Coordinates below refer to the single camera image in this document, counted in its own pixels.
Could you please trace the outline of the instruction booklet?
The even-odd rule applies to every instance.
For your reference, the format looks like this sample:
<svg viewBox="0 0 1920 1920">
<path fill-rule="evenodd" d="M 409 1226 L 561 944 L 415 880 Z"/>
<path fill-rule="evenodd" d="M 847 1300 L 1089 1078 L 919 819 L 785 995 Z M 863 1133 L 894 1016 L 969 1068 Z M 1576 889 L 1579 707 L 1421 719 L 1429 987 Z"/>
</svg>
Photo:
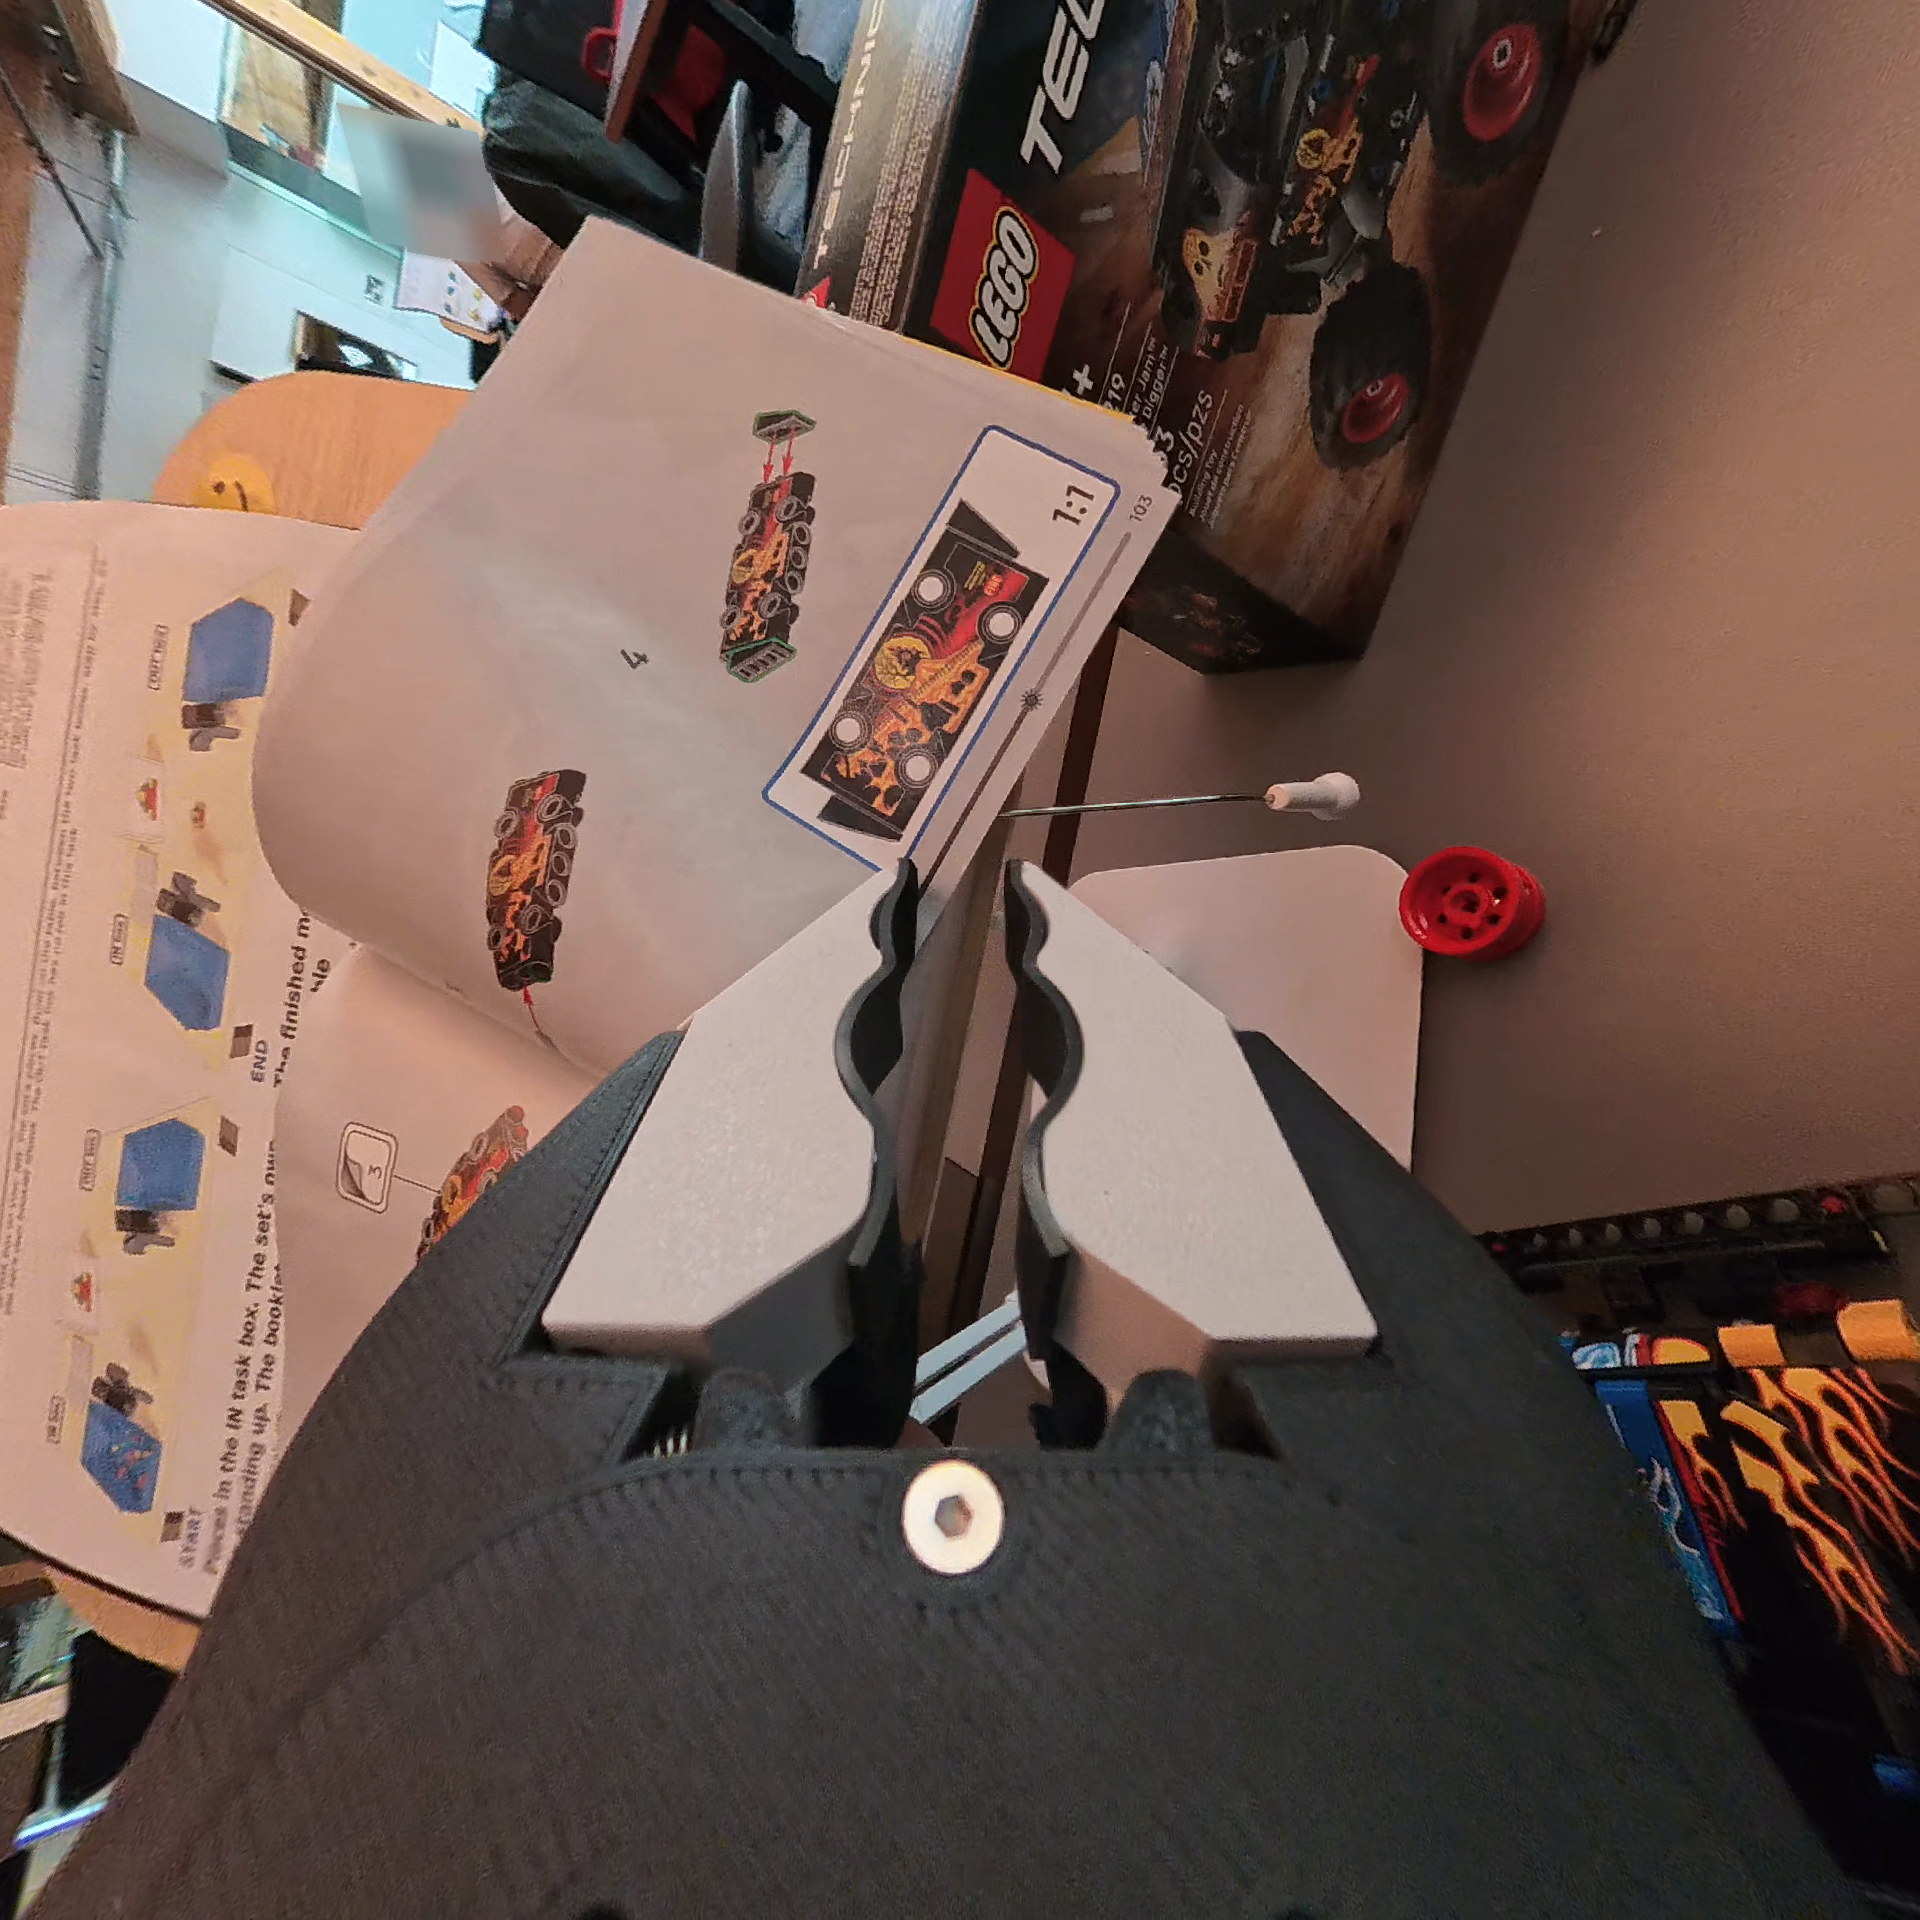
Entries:
<svg viewBox="0 0 1920 1920">
<path fill-rule="evenodd" d="M 351 953 L 274 1126 L 283 1432 L 643 1046 L 910 861 L 918 944 L 1172 518 L 1128 419 L 591 222 L 267 700 Z"/>
</svg>

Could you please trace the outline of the brick set box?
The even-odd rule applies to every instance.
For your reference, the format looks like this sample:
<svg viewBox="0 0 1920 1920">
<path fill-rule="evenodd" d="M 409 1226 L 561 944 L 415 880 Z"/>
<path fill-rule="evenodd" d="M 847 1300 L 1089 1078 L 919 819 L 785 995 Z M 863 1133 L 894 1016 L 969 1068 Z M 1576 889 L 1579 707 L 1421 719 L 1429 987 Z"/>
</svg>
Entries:
<svg viewBox="0 0 1920 1920">
<path fill-rule="evenodd" d="M 1354 660 L 1625 9 L 861 4 L 796 291 L 1147 433 L 1147 645 Z"/>
</svg>

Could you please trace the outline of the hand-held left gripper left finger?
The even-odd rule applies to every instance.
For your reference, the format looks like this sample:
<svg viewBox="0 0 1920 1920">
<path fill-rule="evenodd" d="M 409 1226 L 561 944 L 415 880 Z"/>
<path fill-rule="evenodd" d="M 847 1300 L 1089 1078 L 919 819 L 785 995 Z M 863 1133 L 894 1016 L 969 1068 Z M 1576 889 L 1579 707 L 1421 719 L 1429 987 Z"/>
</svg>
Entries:
<svg viewBox="0 0 1920 1920">
<path fill-rule="evenodd" d="M 749 1370 L 823 1444 L 894 1444 L 919 1263 L 897 1123 L 910 861 L 872 873 L 678 1032 L 540 1311 L 561 1352 Z"/>
</svg>

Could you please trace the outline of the blue black toy brick truck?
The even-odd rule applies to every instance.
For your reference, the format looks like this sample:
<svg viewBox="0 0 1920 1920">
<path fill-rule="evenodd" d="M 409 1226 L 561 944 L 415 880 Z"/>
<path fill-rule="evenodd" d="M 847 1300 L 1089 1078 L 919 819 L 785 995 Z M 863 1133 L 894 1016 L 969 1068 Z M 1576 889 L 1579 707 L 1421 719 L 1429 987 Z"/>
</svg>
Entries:
<svg viewBox="0 0 1920 1920">
<path fill-rule="evenodd" d="M 1632 1460 L 1745 1720 L 1918 1916 L 1918 1171 L 1480 1237 Z"/>
</svg>

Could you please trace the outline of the round wooden table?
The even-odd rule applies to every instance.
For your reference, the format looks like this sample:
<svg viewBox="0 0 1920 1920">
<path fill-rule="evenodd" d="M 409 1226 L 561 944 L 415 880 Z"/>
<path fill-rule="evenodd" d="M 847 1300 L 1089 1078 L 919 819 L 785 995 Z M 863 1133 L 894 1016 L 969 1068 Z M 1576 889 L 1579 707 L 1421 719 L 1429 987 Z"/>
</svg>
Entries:
<svg viewBox="0 0 1920 1920">
<path fill-rule="evenodd" d="M 274 482 L 277 516 L 364 528 L 464 408 L 467 390 L 357 373 L 283 373 L 219 399 L 163 463 L 150 501 L 193 507 L 219 454 L 246 454 Z"/>
</svg>

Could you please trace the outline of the printed task sheet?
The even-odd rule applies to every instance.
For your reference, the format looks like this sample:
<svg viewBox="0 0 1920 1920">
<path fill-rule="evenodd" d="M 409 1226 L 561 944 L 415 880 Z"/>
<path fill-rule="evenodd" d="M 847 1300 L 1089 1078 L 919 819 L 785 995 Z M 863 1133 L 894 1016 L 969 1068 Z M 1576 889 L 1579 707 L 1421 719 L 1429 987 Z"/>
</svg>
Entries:
<svg viewBox="0 0 1920 1920">
<path fill-rule="evenodd" d="M 200 1623 L 288 1377 L 274 1105 L 347 941 L 254 748 L 336 528 L 4 509 L 4 1534 Z"/>
</svg>

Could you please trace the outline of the red wheel rim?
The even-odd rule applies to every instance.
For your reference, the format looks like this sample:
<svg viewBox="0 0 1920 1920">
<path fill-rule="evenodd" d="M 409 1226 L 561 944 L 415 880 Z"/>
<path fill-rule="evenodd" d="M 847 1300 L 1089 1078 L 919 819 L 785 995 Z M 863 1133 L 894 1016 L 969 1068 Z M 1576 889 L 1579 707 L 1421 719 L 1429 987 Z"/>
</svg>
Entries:
<svg viewBox="0 0 1920 1920">
<path fill-rule="evenodd" d="M 1526 868 L 1480 848 L 1449 848 L 1404 876 L 1398 923 L 1432 956 L 1496 963 L 1542 932 L 1546 899 Z"/>
</svg>

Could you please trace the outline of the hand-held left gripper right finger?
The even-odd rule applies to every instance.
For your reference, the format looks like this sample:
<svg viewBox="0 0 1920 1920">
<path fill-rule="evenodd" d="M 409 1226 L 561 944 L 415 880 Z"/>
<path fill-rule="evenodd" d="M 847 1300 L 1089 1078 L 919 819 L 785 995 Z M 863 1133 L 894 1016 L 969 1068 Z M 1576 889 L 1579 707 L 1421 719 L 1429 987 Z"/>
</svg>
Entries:
<svg viewBox="0 0 1920 1920">
<path fill-rule="evenodd" d="M 1045 1444 L 1095 1447 L 1174 1377 L 1202 1426 L 1250 1364 L 1345 1361 L 1379 1325 L 1209 1000 L 1029 861 L 1002 876 L 1024 1075 L 1014 1237 Z"/>
</svg>

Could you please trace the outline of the white book stand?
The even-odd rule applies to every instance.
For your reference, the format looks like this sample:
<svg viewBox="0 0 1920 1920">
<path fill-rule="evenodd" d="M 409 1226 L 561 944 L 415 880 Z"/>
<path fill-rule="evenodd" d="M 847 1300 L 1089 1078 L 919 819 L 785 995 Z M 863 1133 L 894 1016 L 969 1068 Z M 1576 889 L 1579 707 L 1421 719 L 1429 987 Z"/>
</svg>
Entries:
<svg viewBox="0 0 1920 1920">
<path fill-rule="evenodd" d="M 1027 1080 L 1002 963 L 1001 868 L 1039 853 L 1072 880 L 1089 814 L 998 825 L 965 886 L 938 1021 L 938 1163 L 919 1171 L 919 1343 L 969 1343 L 1011 1284 Z M 1415 1160 L 1424 960 L 1398 923 L 1404 870 L 1364 848 L 1095 873 L 1083 890 L 1237 1029 L 1268 1035 L 1384 1151 Z"/>
</svg>

